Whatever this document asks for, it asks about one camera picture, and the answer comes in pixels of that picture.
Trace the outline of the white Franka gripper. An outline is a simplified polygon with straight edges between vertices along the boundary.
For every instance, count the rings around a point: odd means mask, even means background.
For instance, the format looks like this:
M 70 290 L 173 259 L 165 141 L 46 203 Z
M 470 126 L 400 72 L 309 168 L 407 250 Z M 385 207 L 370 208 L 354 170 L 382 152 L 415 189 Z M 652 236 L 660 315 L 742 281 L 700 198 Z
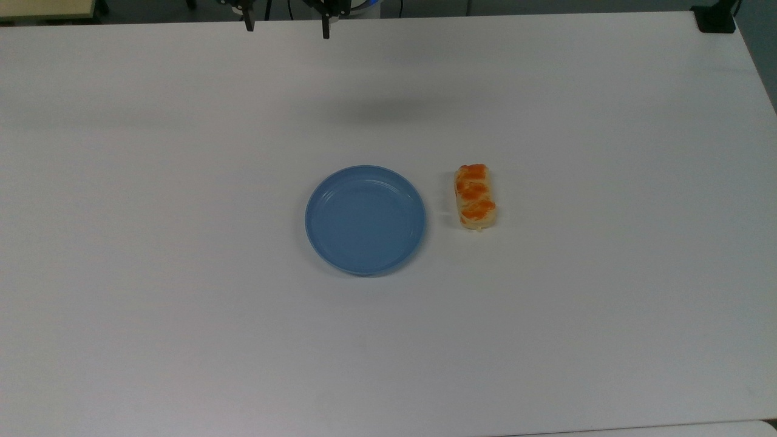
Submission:
M 322 37 L 330 39 L 330 19 L 331 17 L 349 16 L 351 12 L 351 1 L 302 1 L 309 8 L 314 9 L 321 16 Z M 244 11 L 244 23 L 248 32 L 253 32 L 255 28 L 255 17 L 253 6 L 255 1 L 217 1 L 219 5 L 231 7 L 235 14 L 242 14 Z

